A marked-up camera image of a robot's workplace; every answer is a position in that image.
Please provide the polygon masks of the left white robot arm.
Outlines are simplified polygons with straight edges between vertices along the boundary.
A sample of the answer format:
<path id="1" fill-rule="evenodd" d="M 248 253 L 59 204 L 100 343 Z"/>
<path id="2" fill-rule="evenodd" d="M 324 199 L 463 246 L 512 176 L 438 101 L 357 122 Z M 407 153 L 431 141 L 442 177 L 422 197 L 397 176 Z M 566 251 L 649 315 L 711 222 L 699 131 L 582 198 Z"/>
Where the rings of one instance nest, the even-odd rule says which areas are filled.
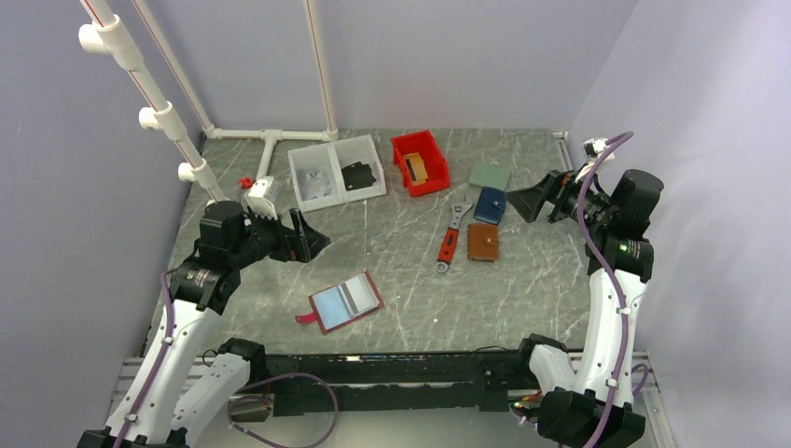
<path id="1" fill-rule="evenodd" d="M 234 201 L 207 206 L 190 255 L 160 278 L 163 313 L 150 349 L 123 400 L 80 447 L 191 447 L 238 390 L 254 392 L 268 379 L 263 345 L 232 338 L 191 388 L 185 383 L 204 340 L 222 316 L 248 266 L 273 259 L 312 261 L 328 236 L 295 208 L 287 227 Z"/>

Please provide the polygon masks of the thin white credit card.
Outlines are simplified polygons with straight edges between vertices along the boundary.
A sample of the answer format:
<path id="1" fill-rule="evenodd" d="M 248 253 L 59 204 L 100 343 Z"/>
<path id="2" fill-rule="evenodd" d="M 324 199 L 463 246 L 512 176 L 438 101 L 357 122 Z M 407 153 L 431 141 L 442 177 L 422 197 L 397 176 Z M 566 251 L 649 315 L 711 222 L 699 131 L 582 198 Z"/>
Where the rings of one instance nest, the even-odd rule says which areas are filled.
<path id="1" fill-rule="evenodd" d="M 340 291 L 351 315 L 367 313 L 377 309 L 380 305 L 379 297 L 365 273 L 360 273 L 341 283 Z"/>

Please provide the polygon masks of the black credit card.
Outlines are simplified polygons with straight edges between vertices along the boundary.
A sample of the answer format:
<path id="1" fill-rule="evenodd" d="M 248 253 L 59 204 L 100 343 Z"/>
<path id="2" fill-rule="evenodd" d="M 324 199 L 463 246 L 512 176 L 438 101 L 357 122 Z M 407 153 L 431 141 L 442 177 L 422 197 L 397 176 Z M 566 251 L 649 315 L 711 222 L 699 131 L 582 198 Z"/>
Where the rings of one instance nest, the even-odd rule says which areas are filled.
<path id="1" fill-rule="evenodd" d="M 355 182 L 360 178 L 373 177 L 370 165 L 361 161 L 343 167 L 341 173 L 346 182 Z"/>

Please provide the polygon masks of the red card holder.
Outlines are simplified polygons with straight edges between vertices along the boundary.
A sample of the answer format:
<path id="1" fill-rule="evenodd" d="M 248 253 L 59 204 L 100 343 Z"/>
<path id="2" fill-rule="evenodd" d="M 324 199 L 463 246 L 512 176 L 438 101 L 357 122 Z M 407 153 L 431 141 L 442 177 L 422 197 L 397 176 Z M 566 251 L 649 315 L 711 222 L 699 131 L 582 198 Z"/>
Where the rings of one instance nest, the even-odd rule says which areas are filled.
<path id="1" fill-rule="evenodd" d="M 374 291 L 379 297 L 380 305 L 377 309 L 370 310 L 369 312 L 361 315 L 351 315 L 347 308 L 346 300 L 343 298 L 343 295 L 340 291 L 340 284 L 343 283 L 343 281 L 310 295 L 308 301 L 311 306 L 311 311 L 304 315 L 296 315 L 294 317 L 295 321 L 300 325 L 310 325 L 315 323 L 319 327 L 320 331 L 324 335 L 327 335 L 333 331 L 346 327 L 351 323 L 362 319 L 363 317 L 377 313 L 381 308 L 384 307 L 382 296 L 377 289 L 370 272 L 363 271 L 361 273 L 365 273 L 368 276 Z"/>

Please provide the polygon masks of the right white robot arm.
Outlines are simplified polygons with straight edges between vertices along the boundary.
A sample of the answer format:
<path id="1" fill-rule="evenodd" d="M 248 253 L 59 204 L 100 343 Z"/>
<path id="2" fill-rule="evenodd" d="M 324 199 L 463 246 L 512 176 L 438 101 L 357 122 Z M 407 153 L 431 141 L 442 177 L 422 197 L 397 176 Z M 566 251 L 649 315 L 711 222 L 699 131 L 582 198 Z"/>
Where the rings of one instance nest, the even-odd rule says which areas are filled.
<path id="1" fill-rule="evenodd" d="M 576 173 L 553 170 L 535 186 L 512 190 L 507 201 L 528 223 L 546 203 L 551 223 L 582 217 L 589 240 L 590 315 L 577 368 L 559 342 L 531 335 L 514 374 L 542 396 L 522 410 L 538 434 L 565 447 L 629 447 L 645 434 L 646 420 L 633 409 L 631 361 L 634 334 L 654 248 L 645 238 L 663 182 L 628 170 L 612 193 L 583 189 Z"/>

